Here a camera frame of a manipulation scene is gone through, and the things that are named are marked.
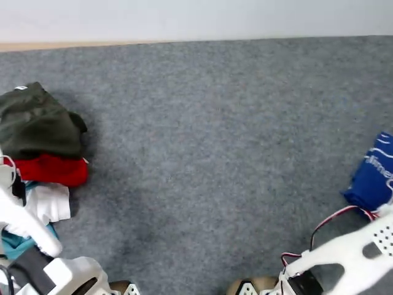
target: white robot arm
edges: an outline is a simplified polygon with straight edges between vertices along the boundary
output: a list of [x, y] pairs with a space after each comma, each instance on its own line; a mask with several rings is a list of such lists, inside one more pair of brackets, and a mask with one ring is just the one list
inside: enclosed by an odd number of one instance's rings
[[106, 273], [92, 258], [58, 258], [60, 241], [12, 195], [15, 173], [15, 167], [0, 165], [0, 225], [21, 227], [37, 247], [26, 250], [8, 267], [0, 265], [4, 272], [0, 282], [9, 286], [10, 295], [139, 295], [128, 281], [108, 283]]
[[[380, 218], [367, 226], [342, 235], [285, 266], [273, 289], [259, 289], [260, 295], [356, 295], [371, 288], [393, 269], [393, 205], [380, 208]], [[364, 255], [365, 247], [374, 244], [379, 254]], [[324, 292], [308, 271], [314, 266], [340, 264], [344, 274], [330, 291]], [[239, 284], [236, 295], [257, 294], [252, 281]]]

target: white cloth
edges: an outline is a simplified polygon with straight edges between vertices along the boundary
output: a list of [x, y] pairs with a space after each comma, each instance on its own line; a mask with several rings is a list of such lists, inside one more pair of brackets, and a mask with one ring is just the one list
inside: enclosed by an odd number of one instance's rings
[[[9, 194], [12, 193], [12, 172], [14, 172], [14, 169], [8, 165], [3, 165], [3, 159], [2, 159], [2, 152], [0, 150], [0, 189], [4, 189], [6, 192]], [[3, 228], [7, 225], [6, 222], [1, 220], [0, 216], [0, 233]], [[0, 254], [4, 254], [4, 249], [2, 247], [2, 243], [0, 242]]]
[[[58, 183], [42, 183], [27, 191], [25, 208], [37, 216], [45, 226], [50, 222], [69, 219], [71, 211], [68, 187]], [[29, 237], [24, 229], [12, 224], [9, 224], [6, 230], [11, 234]]]

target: wooden baseboard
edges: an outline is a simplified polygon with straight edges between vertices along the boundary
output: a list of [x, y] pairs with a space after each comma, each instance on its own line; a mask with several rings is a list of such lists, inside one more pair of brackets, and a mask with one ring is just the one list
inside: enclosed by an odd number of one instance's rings
[[128, 44], [144, 44], [152, 42], [136, 42], [136, 41], [122, 41], [122, 42], [59, 42], [59, 43], [0, 43], [0, 52], [10, 51], [26, 51], [26, 50], [41, 50], [41, 49], [57, 49], [68, 47], [87, 47], [87, 46], [110, 46], [110, 45], [128, 45]]

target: carpet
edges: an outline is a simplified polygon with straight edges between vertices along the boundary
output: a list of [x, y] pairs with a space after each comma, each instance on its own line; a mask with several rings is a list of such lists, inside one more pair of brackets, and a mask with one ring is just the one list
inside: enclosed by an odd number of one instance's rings
[[[222, 295], [278, 274], [346, 205], [374, 137], [393, 132], [392, 60], [393, 37], [13, 52], [0, 91], [39, 81], [89, 128], [90, 179], [56, 225], [64, 257], [93, 257], [142, 295]], [[348, 213], [316, 244], [364, 224]]]

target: folded clothing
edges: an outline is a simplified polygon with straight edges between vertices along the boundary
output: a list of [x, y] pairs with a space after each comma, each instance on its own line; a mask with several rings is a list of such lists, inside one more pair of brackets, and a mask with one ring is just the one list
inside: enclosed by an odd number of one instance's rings
[[346, 200], [363, 209], [378, 213], [378, 208], [392, 202], [387, 181], [393, 177], [393, 136], [381, 132], [374, 146], [366, 153], [352, 184], [343, 192]]
[[[88, 176], [87, 163], [83, 158], [65, 159], [42, 154], [35, 159], [14, 162], [24, 181], [60, 183], [75, 187], [85, 183]], [[8, 159], [4, 159], [4, 163], [11, 165]]]
[[[25, 209], [36, 216], [45, 226], [71, 218], [68, 187], [58, 183], [39, 183], [26, 192]], [[25, 229], [9, 224], [5, 228], [11, 234], [28, 238]]]
[[0, 146], [13, 159], [40, 154], [81, 158], [80, 135], [86, 131], [82, 118], [38, 82], [0, 96]]
[[[57, 233], [51, 224], [48, 224], [47, 228], [56, 238], [58, 238]], [[32, 238], [20, 237], [18, 235], [11, 234], [6, 230], [2, 231], [1, 240], [4, 253], [9, 260], [15, 260], [27, 249], [36, 245], [36, 242]]]

